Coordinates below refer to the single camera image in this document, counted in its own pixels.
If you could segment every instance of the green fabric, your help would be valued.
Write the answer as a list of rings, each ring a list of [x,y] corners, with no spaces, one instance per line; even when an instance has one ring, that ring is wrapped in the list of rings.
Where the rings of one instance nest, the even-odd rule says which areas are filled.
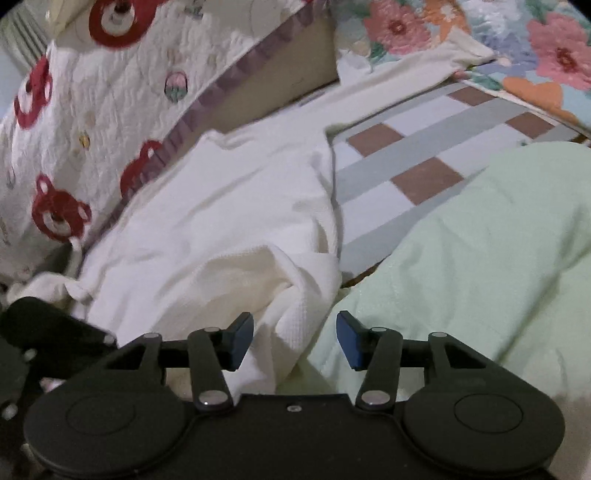
[[[341,310],[408,339],[447,332],[552,395],[567,419],[553,471],[584,477],[591,458],[591,150],[556,142],[497,155],[338,302],[282,393],[356,394],[363,373],[349,368],[337,343]],[[420,387],[416,372],[404,375],[399,395]]]

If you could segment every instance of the orange flower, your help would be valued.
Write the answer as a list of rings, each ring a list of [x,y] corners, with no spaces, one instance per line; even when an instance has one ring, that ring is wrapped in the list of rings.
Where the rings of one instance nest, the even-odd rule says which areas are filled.
[[[526,79],[506,77],[503,80],[503,87],[507,92],[532,105],[540,107],[550,115],[554,115],[574,125],[579,124],[579,119],[576,115],[562,110],[563,93],[559,83],[545,82],[536,85]]]
[[[464,12],[455,0],[425,0],[423,18],[434,25],[439,25],[439,38],[444,41],[455,25],[464,32],[470,33],[470,27]]]

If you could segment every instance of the purple flower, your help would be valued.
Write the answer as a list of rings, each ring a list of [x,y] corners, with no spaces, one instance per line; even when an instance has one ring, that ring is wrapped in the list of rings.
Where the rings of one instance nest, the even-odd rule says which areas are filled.
[[[480,65],[476,68],[477,72],[486,75],[498,72],[511,77],[523,77],[525,72],[538,67],[538,57],[530,43],[514,33],[509,33],[504,38],[492,35],[483,38],[481,42],[495,50],[499,58],[486,65]]]

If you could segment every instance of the floral fabric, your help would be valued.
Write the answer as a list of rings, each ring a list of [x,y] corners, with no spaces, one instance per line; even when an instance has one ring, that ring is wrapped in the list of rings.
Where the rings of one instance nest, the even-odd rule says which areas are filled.
[[[498,53],[469,72],[591,129],[591,22],[559,0],[336,0],[338,53],[371,66],[439,45],[461,28]]]

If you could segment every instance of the checkered mat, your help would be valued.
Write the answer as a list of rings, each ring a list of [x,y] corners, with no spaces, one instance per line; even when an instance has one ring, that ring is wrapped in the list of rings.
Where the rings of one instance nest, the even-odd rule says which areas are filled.
[[[345,130],[332,142],[343,282],[349,286],[371,273],[493,154],[531,142],[582,140],[569,127],[462,83],[423,93]]]

